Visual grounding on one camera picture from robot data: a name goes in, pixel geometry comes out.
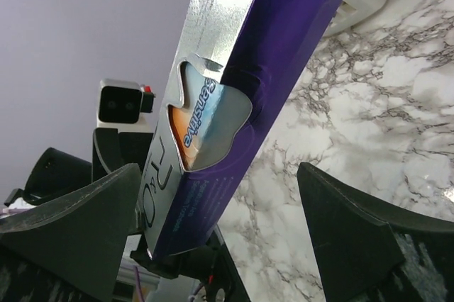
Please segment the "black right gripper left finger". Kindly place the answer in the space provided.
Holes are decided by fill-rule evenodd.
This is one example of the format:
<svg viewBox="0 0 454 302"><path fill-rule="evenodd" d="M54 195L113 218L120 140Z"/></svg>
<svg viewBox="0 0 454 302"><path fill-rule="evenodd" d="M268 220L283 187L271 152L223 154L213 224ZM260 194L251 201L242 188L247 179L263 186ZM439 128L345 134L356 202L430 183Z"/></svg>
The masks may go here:
<svg viewBox="0 0 454 302"><path fill-rule="evenodd" d="M140 178L127 164L1 219L1 300L111 301Z"/></svg>

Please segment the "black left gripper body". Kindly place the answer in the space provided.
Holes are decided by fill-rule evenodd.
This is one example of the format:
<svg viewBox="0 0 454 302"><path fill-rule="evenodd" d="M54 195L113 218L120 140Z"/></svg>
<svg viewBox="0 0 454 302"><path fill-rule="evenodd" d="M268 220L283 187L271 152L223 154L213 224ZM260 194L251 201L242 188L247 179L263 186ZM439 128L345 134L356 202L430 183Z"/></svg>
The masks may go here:
<svg viewBox="0 0 454 302"><path fill-rule="evenodd" d="M136 164L142 176L146 149L152 141L151 133L120 133L112 128L97 128L93 133L91 162L47 149L36 162L24 189L14 189L6 199L5 218L43 205L56 198L86 187L127 164ZM153 259L145 241L145 213L139 206L141 194L134 210L133 224L128 236L139 238L138 246L129 258L133 272L144 269L166 279L188 277L200 281L208 301L247 301L248 293L233 263L232 257L218 230L200 247L178 255ZM121 258L111 301L118 300L116 285Z"/></svg>

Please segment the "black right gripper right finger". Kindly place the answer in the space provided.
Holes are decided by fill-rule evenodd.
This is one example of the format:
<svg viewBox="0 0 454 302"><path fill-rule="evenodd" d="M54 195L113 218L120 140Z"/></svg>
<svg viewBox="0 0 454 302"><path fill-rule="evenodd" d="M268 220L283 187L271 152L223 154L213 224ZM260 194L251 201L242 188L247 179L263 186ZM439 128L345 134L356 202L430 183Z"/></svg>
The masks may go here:
<svg viewBox="0 0 454 302"><path fill-rule="evenodd" d="M366 194L307 162L297 181L327 301L453 300L453 223Z"/></svg>

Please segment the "silver Rio toothpaste box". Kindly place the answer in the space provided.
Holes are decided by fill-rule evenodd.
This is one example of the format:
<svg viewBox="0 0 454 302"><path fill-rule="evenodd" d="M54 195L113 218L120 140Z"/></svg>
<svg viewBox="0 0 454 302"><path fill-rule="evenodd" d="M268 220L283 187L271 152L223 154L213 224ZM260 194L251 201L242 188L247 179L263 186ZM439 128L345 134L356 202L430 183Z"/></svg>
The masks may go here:
<svg viewBox="0 0 454 302"><path fill-rule="evenodd" d="M140 188L153 259L203 245L342 0L190 0Z"/></svg>

